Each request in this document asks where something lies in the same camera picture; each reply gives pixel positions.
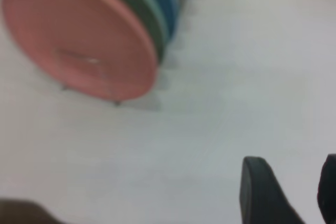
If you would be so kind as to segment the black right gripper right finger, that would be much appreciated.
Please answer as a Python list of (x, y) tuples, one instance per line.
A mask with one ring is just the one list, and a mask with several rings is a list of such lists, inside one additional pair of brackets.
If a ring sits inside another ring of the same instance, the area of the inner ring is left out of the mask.
[(322, 167), (317, 200), (325, 223), (335, 223), (335, 154), (329, 154)]

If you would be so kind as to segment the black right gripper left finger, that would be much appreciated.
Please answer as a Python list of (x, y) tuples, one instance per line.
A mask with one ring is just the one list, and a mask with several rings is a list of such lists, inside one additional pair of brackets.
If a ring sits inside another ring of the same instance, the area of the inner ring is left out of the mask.
[(239, 203), (242, 223), (304, 223), (264, 158), (244, 157), (241, 171)]

